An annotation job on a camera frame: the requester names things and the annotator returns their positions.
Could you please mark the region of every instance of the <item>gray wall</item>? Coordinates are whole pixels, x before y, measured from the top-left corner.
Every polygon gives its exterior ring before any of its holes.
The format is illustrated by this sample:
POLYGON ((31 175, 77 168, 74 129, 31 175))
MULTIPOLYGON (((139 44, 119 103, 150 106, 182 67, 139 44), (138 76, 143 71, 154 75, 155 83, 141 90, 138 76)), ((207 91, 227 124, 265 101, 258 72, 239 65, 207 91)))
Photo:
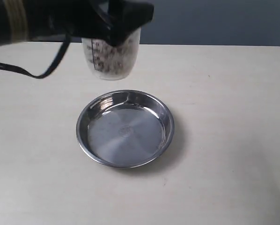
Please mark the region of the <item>gray wall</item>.
POLYGON ((148 1, 155 16, 143 44, 280 46, 280 0, 148 1))

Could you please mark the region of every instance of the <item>stainless steel plate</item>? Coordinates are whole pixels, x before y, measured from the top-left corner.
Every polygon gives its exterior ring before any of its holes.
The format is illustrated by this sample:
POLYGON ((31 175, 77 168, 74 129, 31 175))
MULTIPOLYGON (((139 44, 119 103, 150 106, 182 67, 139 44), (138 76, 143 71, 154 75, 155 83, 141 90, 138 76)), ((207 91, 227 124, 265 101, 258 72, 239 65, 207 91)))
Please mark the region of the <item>stainless steel plate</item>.
POLYGON ((76 133, 81 148, 96 162, 132 168, 153 161, 168 148, 174 120, 157 98, 140 91, 118 90, 86 106, 76 133))

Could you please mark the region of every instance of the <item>white table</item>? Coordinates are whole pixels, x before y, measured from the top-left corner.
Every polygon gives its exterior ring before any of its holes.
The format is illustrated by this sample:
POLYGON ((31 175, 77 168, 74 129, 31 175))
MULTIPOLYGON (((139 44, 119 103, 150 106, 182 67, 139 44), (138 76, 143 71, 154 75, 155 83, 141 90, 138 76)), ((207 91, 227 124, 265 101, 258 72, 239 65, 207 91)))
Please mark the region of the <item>white table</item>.
MULTIPOLYGON (((43 72, 59 44, 0 47, 43 72)), ((280 225, 280 47, 142 45, 132 74, 95 78, 72 44, 44 80, 0 71, 0 225, 280 225), (132 170, 92 161, 75 137, 84 106, 136 89, 176 133, 132 170)))

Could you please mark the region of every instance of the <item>black strap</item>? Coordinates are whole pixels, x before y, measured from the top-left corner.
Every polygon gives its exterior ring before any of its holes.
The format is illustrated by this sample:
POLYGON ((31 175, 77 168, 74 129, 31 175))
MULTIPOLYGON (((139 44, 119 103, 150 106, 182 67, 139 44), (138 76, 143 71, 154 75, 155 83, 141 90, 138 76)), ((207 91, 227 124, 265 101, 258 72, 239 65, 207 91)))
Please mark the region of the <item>black strap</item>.
POLYGON ((36 78, 36 79, 46 78, 58 67, 58 65, 62 61, 62 59, 70 45, 70 41, 71 41, 70 35, 66 34, 65 40, 63 41, 55 59, 53 60, 51 65, 48 67, 48 69, 39 76, 34 76, 34 75, 30 74, 27 70, 25 70, 21 67, 5 64, 5 63, 1 63, 1 62, 0 62, 0 70, 6 70, 6 71, 14 72, 14 73, 23 74, 23 75, 26 75, 26 76, 29 76, 32 78, 36 78))

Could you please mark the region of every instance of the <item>gold stripe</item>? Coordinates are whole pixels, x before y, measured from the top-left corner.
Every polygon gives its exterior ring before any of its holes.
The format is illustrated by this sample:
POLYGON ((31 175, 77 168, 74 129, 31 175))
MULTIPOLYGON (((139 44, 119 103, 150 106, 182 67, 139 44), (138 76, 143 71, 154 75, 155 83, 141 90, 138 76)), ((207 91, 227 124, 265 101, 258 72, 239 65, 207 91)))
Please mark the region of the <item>gold stripe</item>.
POLYGON ((22 0, 3 0, 11 29, 11 42, 28 39, 28 21, 22 0))

